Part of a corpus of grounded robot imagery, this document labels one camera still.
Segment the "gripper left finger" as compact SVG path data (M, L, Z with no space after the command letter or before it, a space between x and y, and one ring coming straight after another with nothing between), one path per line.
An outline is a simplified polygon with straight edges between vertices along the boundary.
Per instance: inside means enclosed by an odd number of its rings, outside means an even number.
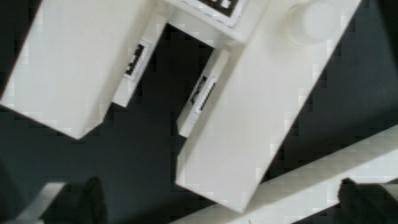
M100 178L80 183L50 182L13 224L108 224Z

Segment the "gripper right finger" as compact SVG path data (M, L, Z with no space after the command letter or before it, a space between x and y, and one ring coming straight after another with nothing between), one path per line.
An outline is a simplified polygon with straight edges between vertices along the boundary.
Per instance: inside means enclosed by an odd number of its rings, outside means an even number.
M341 180L332 224L398 224L398 178L386 183Z

